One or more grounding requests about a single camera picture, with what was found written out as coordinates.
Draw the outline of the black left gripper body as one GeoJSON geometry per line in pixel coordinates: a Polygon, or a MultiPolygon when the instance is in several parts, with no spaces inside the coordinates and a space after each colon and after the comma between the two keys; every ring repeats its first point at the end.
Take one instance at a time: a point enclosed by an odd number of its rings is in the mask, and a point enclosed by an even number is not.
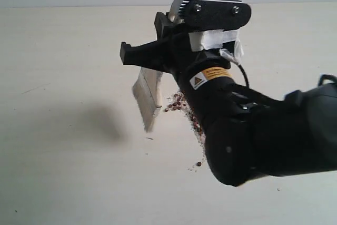
{"type": "Polygon", "coordinates": [[[193,38],[199,31],[184,23],[174,24],[167,14],[158,12],[155,17],[157,40],[140,46],[121,43],[120,57],[124,65],[134,65],[164,73],[171,73],[179,82],[187,78],[193,71],[208,67],[230,68],[229,61],[221,60],[217,50],[224,47],[231,50],[231,42],[221,42],[218,46],[211,45],[210,49],[199,46],[193,38]]]}

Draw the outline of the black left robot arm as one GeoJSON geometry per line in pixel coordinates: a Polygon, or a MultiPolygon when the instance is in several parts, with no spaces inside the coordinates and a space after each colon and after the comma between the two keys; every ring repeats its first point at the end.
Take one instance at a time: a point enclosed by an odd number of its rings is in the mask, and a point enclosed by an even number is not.
{"type": "Polygon", "coordinates": [[[336,170],[336,77],[324,74],[306,92],[272,99],[230,76],[239,52],[235,32],[250,14],[212,14],[173,23],[156,14],[156,41],[121,44],[125,65],[173,75],[205,135],[214,176],[234,187],[267,175],[336,170]]]}

